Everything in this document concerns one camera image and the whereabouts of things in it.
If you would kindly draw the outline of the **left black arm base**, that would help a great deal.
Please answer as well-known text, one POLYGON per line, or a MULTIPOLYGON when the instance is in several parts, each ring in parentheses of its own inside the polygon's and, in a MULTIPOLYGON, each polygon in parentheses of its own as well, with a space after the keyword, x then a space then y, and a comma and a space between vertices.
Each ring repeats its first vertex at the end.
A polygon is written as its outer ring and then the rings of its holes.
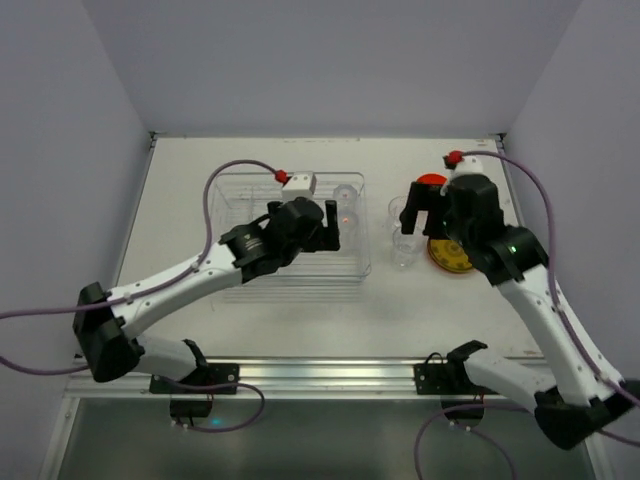
MULTIPOLYGON (((193 387, 212 387, 227 383, 235 383, 240 379, 240 366, 237 363, 209 363, 200 349, 193 345, 195 354, 195 370, 186 377, 178 379, 180 386, 175 386, 162 377, 154 376, 149 385, 149 392, 155 395, 187 395, 196 394, 193 387)), ((191 426, 196 419, 208 417, 213 409, 214 394, 205 392, 205 400, 169 401, 169 415, 172 420, 187 421, 191 426)))

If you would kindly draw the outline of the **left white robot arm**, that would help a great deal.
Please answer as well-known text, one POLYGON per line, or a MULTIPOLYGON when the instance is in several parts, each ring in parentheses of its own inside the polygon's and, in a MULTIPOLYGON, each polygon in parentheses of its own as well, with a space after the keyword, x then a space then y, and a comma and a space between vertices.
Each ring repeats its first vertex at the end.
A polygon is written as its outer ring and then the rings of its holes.
POLYGON ((319 205, 298 197, 269 203, 266 214, 159 274, 109 291, 99 283, 84 287, 73 331, 93 379, 107 383, 140 372, 196 386, 211 383, 194 341, 153 338, 146 330, 202 297, 271 275, 301 253, 339 248, 336 201, 319 205))

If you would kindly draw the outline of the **olive brown plate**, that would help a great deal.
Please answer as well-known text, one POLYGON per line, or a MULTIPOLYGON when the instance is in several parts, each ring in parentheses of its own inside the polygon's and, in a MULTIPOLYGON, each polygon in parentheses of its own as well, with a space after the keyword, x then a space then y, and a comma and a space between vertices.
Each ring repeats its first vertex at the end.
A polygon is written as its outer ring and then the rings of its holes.
POLYGON ((429 239, 426 244, 426 252, 430 259, 434 259, 441 264, 471 264, 464 250, 451 240, 429 239))

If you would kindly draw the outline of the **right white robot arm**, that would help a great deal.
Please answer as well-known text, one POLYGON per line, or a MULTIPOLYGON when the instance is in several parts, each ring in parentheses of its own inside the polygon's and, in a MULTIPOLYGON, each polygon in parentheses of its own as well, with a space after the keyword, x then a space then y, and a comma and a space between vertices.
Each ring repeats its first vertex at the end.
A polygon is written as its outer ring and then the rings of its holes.
POLYGON ((520 316, 551 371, 538 373, 472 340, 442 363, 415 365, 418 393, 497 393, 532 413, 545 436, 563 450, 633 408, 638 381, 623 379, 598 353, 568 303, 554 302, 546 251, 530 230, 505 222, 498 188, 487 176, 412 183, 400 215, 403 232, 413 232, 421 211, 427 214, 424 235, 461 247, 520 316))

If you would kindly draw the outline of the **orange bowl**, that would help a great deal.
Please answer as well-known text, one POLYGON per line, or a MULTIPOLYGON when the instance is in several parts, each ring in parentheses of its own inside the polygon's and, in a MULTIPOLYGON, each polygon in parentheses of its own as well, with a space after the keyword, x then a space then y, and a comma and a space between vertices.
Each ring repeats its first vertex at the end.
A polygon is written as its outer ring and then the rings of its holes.
POLYGON ((447 178, 441 174, 427 173, 421 175, 416 182, 424 185, 444 186, 447 182, 447 178))

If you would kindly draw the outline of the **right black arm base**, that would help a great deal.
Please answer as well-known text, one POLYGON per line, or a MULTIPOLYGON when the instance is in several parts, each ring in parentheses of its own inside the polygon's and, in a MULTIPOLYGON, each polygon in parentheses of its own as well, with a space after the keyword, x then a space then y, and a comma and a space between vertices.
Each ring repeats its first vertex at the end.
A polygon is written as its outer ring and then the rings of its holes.
POLYGON ((472 353, 486 349, 487 345, 472 340, 455 348, 446 355, 431 353, 424 361, 413 365, 413 380, 417 395, 440 396, 442 408, 483 405, 486 395, 496 392, 472 383, 463 363, 472 353))

